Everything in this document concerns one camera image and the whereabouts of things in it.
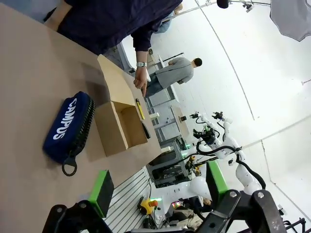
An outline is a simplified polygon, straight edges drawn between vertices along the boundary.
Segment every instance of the pen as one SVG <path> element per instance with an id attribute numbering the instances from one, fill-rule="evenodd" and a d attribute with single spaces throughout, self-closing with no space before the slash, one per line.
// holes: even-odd
<path id="1" fill-rule="evenodd" d="M 137 104 L 137 107 L 138 107 L 138 109 L 139 109 L 139 112 L 140 112 L 141 118 L 144 120 L 144 119 L 145 119 L 145 116 L 144 116 L 144 113 L 142 112 L 142 108 L 141 108 L 141 105 L 140 105 L 139 99 L 136 99 L 136 104 Z"/>

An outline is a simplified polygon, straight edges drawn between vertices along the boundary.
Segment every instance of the green light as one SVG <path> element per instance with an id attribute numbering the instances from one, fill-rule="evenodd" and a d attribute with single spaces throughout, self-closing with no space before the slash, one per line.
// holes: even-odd
<path id="1" fill-rule="evenodd" d="M 152 199 L 150 199 L 150 201 L 153 201 L 153 200 L 162 201 L 162 198 L 152 198 Z"/>

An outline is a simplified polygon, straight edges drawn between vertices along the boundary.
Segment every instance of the box lid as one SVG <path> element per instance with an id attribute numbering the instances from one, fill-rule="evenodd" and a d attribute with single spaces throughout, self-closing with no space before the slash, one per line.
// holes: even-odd
<path id="1" fill-rule="evenodd" d="M 101 66 L 105 81 L 108 86 L 110 100 L 114 102 L 135 105 L 132 91 L 124 79 L 124 75 L 128 74 L 126 74 L 122 69 L 117 67 L 103 55 L 99 55 L 97 60 Z"/>

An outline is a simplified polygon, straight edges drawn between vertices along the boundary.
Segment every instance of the black microphone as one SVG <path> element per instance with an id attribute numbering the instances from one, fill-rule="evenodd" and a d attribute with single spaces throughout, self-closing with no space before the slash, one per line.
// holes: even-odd
<path id="1" fill-rule="evenodd" d="M 229 6 L 229 0 L 217 0 L 217 5 L 220 8 L 226 9 Z"/>

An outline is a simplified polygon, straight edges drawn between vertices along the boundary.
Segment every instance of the cardboard box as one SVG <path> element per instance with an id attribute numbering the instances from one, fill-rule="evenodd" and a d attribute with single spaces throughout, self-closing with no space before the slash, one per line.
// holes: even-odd
<path id="1" fill-rule="evenodd" d="M 98 62 L 107 83 L 110 102 L 98 106 L 95 121 L 106 155 L 113 155 L 147 142 L 126 74 L 104 56 Z"/>

